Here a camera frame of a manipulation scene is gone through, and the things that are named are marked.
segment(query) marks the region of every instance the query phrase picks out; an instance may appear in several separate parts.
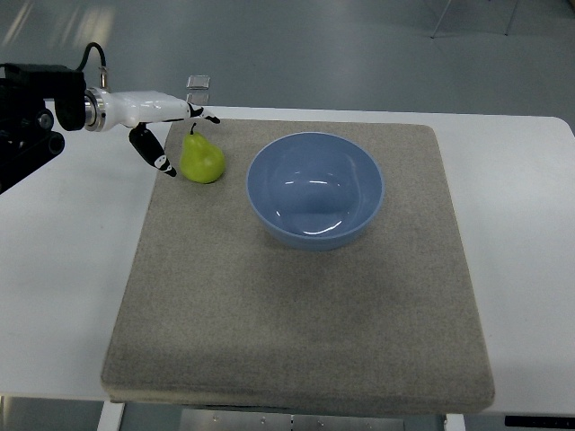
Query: chair leg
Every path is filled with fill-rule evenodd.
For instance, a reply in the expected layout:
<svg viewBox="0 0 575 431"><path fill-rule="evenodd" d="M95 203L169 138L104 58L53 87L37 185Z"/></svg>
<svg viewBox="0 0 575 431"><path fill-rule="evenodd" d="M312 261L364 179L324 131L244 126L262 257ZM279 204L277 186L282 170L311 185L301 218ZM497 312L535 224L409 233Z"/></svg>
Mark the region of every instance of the chair leg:
<svg viewBox="0 0 575 431"><path fill-rule="evenodd" d="M435 26L435 30L433 31L433 34L431 35L431 38L435 38L435 33L438 32L439 26L441 25L441 22L443 21L443 17L446 16L447 13L447 9L449 9L449 6L451 5L452 0L449 0L447 2L446 8L443 10L443 13L441 14L441 17L439 18L438 21L438 25Z"/></svg>
<svg viewBox="0 0 575 431"><path fill-rule="evenodd" d="M509 35L509 29L511 28L511 24L515 20L515 12L518 9L519 0L515 0L515 6L513 6L513 12L511 13L511 18L509 18L509 23L507 24L507 29L505 30L505 35Z"/></svg>

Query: white table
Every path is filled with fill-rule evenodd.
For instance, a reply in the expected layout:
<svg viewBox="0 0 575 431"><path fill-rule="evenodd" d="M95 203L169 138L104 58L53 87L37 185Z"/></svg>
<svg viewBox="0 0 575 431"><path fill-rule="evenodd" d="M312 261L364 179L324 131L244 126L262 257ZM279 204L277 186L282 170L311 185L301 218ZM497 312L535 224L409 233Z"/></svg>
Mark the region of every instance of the white table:
<svg viewBox="0 0 575 431"><path fill-rule="evenodd" d="M436 131L495 379L486 411L575 414L575 137L559 119L257 108L222 119ZM150 127L162 142L169 124ZM66 150L0 196L0 393L107 400L100 371L154 185L128 131Z"/></svg>

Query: bowl rim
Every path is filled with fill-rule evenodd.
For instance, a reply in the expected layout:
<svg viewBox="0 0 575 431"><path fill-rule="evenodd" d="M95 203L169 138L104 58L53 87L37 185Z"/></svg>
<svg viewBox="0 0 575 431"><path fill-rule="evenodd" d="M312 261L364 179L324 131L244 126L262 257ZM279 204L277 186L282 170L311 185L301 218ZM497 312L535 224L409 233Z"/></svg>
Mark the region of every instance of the bowl rim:
<svg viewBox="0 0 575 431"><path fill-rule="evenodd" d="M353 229L350 229L344 233L337 233L334 235L329 235L329 236L308 236L308 235L302 235L299 233L293 233L290 231L287 231L285 229L282 229L278 226L276 226L275 224L273 224L272 222L268 221L268 219L266 217L264 217L261 212L258 210L258 208L253 204L253 200L252 200L252 196L250 195L250 188L249 188L249 180L250 180L250 172L252 171L252 167L253 164L255 163L255 161L257 160L257 158L270 146L275 145L277 142L288 138L288 137L292 137L292 136L297 136L297 135L324 135L324 136L330 136L330 137L335 137L337 139L340 139L342 141L344 141L345 143L349 144L349 145L353 145L355 146L357 149L359 149L359 151L361 151L363 154L365 154L367 156L367 158L371 161L372 164L374 164L374 166L377 169L377 173L379 174L379 180L381 181L381 194L379 196L379 201L377 202L376 207L374 208L374 210L372 211L371 215L364 220L361 224L357 225L356 227L354 227ZM343 137L343 136L338 136L338 135L334 135L333 133L325 133L325 132L296 132L296 133L291 133L289 135L285 135L282 137L279 137L273 141L271 141L270 143L266 144L260 151L258 151L258 153L253 157L252 161L250 162L250 166L248 167L247 173L245 175L245 192L246 195L248 197L248 200L250 201L250 205L252 206L253 211L255 212L255 214L258 216L258 218L260 218L260 220L262 220L263 223L265 223L268 227L270 227L273 231L279 232L281 234L285 234L288 237L291 237L293 239L299 239L299 240L305 240L305 241L309 241L309 242L326 242L326 241L333 241L333 240L337 240L346 236L351 236L353 233L356 233L357 231L361 231L363 228L366 227L367 224L369 224L374 217L377 215L377 213L379 212L379 210L381 209L381 206L384 202L384 197L385 197L385 179L384 179L384 175L381 171L381 168L379 167L379 164L377 163L377 160L374 158L373 155L371 155L368 151L366 151L365 149L363 149L361 146L359 146L358 144L356 144L355 142L350 141L348 138Z"/></svg>

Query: metal bracket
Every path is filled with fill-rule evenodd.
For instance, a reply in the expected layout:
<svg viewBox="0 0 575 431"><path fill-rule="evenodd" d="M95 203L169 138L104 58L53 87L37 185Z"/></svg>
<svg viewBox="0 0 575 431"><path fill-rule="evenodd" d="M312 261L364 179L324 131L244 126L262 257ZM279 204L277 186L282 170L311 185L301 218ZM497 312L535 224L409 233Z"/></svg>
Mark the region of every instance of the metal bracket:
<svg viewBox="0 0 575 431"><path fill-rule="evenodd" d="M190 90L188 97L186 98L187 103L193 103L194 105L199 106L208 104L209 76L191 75L188 78L186 88Z"/></svg>

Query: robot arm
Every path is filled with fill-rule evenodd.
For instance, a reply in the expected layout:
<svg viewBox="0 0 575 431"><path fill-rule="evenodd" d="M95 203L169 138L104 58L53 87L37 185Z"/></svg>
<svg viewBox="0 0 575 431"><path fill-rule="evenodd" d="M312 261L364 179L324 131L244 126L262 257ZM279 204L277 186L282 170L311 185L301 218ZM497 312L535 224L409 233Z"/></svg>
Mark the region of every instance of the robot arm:
<svg viewBox="0 0 575 431"><path fill-rule="evenodd" d="M100 51L102 87L107 86L103 51L94 43L86 47L76 70L53 65L0 65L5 75L0 78L0 194L64 150L64 137L52 131L54 116L46 109L46 99L54 100L64 130L102 132L118 124L133 128L129 141L138 153L171 176L175 176L175 169L146 124L194 117L219 123L205 108L161 92L86 89L81 69L91 47Z"/></svg>

